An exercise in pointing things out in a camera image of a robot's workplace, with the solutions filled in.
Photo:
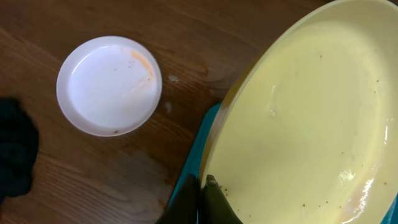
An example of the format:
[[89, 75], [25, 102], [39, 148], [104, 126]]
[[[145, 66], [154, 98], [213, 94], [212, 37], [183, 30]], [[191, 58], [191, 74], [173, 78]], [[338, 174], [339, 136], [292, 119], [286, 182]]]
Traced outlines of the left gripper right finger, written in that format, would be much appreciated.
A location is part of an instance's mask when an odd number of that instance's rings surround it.
[[204, 224], [243, 224], [237, 217], [213, 175], [207, 175], [201, 191], [201, 222]]

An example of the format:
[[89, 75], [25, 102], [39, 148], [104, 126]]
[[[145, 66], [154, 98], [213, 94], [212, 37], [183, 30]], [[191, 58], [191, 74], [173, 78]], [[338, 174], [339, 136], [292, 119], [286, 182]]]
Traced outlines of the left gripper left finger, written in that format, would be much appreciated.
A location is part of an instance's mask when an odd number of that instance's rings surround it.
[[195, 224], [199, 205], [199, 181], [190, 174], [155, 224]]

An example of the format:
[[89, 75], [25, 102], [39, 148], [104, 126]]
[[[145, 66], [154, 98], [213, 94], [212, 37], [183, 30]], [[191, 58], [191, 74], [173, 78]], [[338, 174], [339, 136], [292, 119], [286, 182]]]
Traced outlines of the yellow plate with crumbs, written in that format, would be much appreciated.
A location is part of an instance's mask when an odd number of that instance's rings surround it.
[[230, 89], [208, 136], [243, 223], [380, 223], [397, 194], [397, 6], [333, 1]]

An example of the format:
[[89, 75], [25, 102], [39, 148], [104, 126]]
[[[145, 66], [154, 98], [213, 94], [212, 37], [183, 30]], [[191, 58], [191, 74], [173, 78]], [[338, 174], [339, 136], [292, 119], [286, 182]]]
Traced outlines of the white plate with red stain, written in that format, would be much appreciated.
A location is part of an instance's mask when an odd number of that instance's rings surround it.
[[120, 136], [142, 126], [162, 93], [155, 57], [140, 43], [104, 36], [79, 45], [60, 67], [56, 96], [66, 119], [101, 137]]

